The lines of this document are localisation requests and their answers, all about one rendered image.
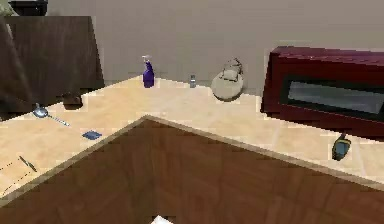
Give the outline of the silver metal ladle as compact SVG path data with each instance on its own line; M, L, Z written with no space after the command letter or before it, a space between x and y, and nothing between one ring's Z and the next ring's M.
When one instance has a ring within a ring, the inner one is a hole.
M48 110L45 107L42 107L39 103L35 104L35 109L33 110L33 114L38 118L51 118L65 126L69 126L69 123L65 122L64 120L61 120L57 117L54 117L49 114Z

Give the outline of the purple spray bottle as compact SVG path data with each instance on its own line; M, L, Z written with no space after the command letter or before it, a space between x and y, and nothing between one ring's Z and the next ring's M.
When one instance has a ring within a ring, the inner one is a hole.
M152 64L150 62L150 56L149 55L143 56L143 60L144 60L145 66L146 66L146 69L143 73L144 87L145 88L151 88L154 86L155 77L154 77L153 67L152 67Z

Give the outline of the brown counter cupboard beige worktop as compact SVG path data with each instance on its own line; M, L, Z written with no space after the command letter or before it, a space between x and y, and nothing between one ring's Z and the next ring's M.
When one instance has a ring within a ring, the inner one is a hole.
M0 224L384 224L384 142L224 103L203 86L139 78L83 106L0 123ZM88 140L87 131L102 136ZM34 172L22 156L37 169Z

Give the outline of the blue sponge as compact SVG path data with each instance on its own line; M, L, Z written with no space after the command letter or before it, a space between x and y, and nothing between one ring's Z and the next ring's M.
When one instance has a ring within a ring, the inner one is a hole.
M96 132L96 131L91 130L91 131L87 131L87 132L83 133L82 136L83 136L84 138L88 139L88 140L96 140L96 139L98 139L99 137L101 137L102 134L101 134L101 133L98 133L98 132Z

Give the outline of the white flat object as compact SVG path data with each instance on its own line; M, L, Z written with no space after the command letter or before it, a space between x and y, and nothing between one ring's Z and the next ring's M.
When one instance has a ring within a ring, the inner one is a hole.
M160 215L156 216L150 224L173 224L171 221Z

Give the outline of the small brown bowl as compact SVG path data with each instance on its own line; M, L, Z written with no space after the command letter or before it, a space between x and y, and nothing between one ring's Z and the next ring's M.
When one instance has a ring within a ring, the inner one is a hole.
M80 95L66 93L62 96L63 105L66 110L76 110L83 106L82 98Z

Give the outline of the dark red microwave oven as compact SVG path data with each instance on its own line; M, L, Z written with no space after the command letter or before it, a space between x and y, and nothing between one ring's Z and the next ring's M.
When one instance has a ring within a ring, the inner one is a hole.
M260 111L384 141L384 52L279 46L269 54Z

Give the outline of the dark brown tall cupboard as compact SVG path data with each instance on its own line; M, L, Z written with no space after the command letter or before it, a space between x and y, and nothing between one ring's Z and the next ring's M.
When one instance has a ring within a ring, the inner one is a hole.
M91 17L0 16L0 121L104 86Z

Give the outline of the dark thin knife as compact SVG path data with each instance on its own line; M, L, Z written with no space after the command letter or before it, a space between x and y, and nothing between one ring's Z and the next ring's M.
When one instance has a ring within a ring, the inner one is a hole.
M19 159L26 165L28 166L29 168L31 168L34 172L37 172L37 169L34 167L34 165L32 163L30 163L29 161L27 161L26 159L24 159L22 156L19 156Z

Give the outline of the black box appliance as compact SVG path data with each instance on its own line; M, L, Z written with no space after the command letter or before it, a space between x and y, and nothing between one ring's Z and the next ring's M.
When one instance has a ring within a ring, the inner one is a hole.
M48 0L11 0L9 4L19 16L45 16L48 8Z

